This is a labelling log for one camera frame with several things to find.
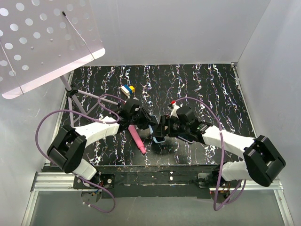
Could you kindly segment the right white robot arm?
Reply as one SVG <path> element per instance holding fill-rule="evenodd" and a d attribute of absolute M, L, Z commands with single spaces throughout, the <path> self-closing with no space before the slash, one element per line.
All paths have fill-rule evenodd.
<path fill-rule="evenodd" d="M 268 187 L 286 166 L 270 139 L 260 135 L 257 138 L 239 136 L 219 130 L 211 123 L 200 121 L 188 106 L 175 106 L 171 115 L 163 115 L 153 127 L 154 137 L 182 137 L 205 145 L 224 148 L 241 158 L 241 161 L 227 162 L 222 170 L 213 174 L 213 183 L 226 186 L 232 180 L 253 180 Z"/>

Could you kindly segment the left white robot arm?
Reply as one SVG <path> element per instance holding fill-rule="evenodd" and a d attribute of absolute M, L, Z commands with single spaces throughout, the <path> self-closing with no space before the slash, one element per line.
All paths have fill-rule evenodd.
<path fill-rule="evenodd" d="M 85 148 L 97 140 L 128 129 L 130 125 L 148 129 L 150 126 L 156 127 L 158 121 L 145 110 L 141 102 L 129 99 L 101 120 L 77 128 L 63 126 L 48 148 L 47 156 L 64 173 L 82 177 L 89 188 L 96 188 L 100 183 L 100 172 L 83 159 Z"/>

